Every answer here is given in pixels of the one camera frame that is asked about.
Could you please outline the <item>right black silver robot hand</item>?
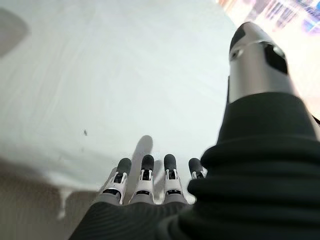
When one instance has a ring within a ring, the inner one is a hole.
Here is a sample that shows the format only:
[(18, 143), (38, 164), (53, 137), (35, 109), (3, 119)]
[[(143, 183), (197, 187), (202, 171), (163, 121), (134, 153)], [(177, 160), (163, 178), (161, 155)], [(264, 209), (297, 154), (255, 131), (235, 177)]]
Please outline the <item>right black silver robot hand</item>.
[(71, 235), (73, 240), (317, 240), (320, 126), (296, 92), (285, 53), (253, 22), (229, 47), (227, 99), (217, 142), (189, 160), (186, 201), (172, 154), (164, 199), (153, 200), (145, 155), (129, 204), (131, 161), (122, 159)]

